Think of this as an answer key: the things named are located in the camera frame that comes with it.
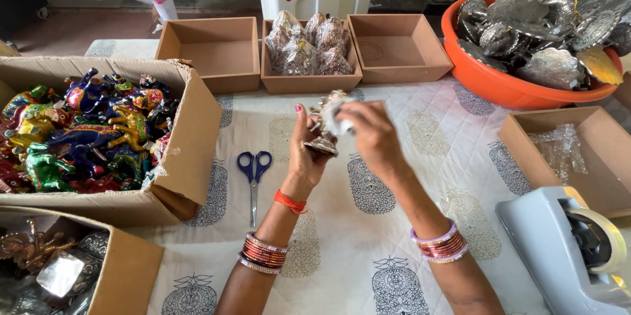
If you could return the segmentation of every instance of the tape roll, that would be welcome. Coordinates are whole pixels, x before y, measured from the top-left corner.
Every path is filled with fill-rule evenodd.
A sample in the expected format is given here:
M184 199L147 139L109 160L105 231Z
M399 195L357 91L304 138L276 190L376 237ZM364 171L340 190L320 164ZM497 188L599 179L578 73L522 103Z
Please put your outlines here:
M616 226L613 225L613 223L611 223L607 218L594 212L593 210L585 208L568 208L565 211L567 213L582 215L589 220L592 220L603 229L604 233L607 235L607 238L609 238L609 242L611 244L611 257L609 258L609 261L607 261L602 266L588 268L588 272L615 272L624 262L627 261L627 244L625 243L625 239L622 237L622 234L620 233L618 228L616 228Z

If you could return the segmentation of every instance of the orange tub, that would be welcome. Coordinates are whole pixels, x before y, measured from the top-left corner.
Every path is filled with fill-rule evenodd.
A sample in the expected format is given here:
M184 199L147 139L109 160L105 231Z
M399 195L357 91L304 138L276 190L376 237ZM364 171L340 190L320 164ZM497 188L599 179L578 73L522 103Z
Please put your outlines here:
M469 91L481 98L517 110L555 109L574 102L598 101L611 95L618 86L607 85L592 79L593 90L583 92L555 90L526 82L517 77L501 73L460 49L456 43L456 16L460 5L466 0L456 1L447 8L440 26L445 35L445 51L454 63L453 76ZM495 0L484 0L487 4ZM613 64L622 72L622 63L616 52L606 48L605 53Z

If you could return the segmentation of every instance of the woman's right hand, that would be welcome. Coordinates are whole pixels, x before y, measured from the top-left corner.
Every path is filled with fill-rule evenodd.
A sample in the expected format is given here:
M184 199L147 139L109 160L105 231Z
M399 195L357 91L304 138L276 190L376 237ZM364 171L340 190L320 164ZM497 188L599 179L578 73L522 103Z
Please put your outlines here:
M353 122L357 151L383 183L388 185L410 169L383 101L344 103L336 119Z

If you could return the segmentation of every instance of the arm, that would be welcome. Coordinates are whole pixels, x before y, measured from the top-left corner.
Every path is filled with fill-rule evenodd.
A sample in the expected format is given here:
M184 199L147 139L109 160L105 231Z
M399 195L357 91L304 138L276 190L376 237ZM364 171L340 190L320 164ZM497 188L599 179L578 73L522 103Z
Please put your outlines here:
M416 236L430 239L446 234L449 222L405 161L383 102L346 103L338 119L353 122L357 150L366 166L390 188ZM469 253L454 262L429 264L454 314L504 314L493 288Z
M296 105L296 124L290 138L289 173L280 191L297 202L307 200L313 187L320 182L329 159L311 152L304 145L304 142L316 137L309 131L313 125L314 120L307 117L305 108ZM298 214L288 206L274 202L254 237L266 244L286 247L297 221ZM237 263L228 277L215 315L262 314L275 279L276 275L254 271Z

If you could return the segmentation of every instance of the orange thread bracelet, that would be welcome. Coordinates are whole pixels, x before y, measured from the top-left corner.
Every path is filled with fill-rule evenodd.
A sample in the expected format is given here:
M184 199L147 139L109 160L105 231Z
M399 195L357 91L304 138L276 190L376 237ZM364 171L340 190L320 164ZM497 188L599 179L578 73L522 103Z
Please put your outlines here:
M305 206L307 205L307 202L305 202L305 201L301 201L301 202L292 201L291 199L289 199L288 196L285 196L283 193L280 193L280 190L277 190L276 194L274 194L274 201L277 201L280 204L284 204L284 205L290 207L292 209L292 211L294 213L296 213L296 214L307 213L307 212L303 212L303 210L305 209Z

